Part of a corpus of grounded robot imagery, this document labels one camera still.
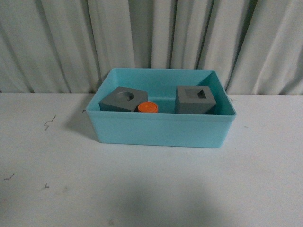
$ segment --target gray foam block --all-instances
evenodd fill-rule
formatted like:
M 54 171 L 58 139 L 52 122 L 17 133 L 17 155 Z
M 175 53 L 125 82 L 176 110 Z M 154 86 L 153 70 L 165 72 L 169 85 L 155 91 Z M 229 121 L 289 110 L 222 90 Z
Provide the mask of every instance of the gray foam block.
M 99 106 L 101 111 L 134 112 L 142 102 L 147 102 L 146 91 L 117 87 L 99 102 Z
M 177 86 L 175 113 L 213 114 L 215 105 L 209 86 Z

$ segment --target white curtain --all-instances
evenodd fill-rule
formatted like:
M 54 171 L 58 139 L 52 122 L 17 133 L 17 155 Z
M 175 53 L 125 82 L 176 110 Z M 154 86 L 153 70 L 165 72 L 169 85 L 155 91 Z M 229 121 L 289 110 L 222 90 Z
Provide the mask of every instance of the white curtain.
M 212 69 L 303 94 L 302 0 L 2 0 L 1 92 L 95 92 L 115 67 Z

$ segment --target plastic bin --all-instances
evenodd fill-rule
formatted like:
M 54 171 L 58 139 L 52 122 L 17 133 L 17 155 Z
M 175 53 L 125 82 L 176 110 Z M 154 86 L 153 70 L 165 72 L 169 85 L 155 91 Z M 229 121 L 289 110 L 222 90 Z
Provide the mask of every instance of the plastic bin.
M 177 85 L 209 86 L 214 114 L 174 113 Z M 148 92 L 158 113 L 101 111 L 99 101 L 118 86 Z M 215 71 L 112 69 L 86 111 L 102 143 L 218 148 L 236 116 Z

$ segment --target white tabletop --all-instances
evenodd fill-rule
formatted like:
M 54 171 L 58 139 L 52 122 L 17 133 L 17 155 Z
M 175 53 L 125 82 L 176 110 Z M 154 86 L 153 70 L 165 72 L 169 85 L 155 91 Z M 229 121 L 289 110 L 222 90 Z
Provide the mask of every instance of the white tabletop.
M 303 226 L 303 96 L 230 96 L 218 149 L 99 143 L 91 98 L 0 94 L 1 227 Z

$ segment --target orange cylinder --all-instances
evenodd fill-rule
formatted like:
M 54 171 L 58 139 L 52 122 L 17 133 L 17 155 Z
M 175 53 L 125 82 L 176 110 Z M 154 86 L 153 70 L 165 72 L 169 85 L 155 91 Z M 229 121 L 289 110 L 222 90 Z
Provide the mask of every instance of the orange cylinder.
M 142 113 L 157 113 L 158 105 L 154 102 L 144 102 L 138 106 L 138 111 Z

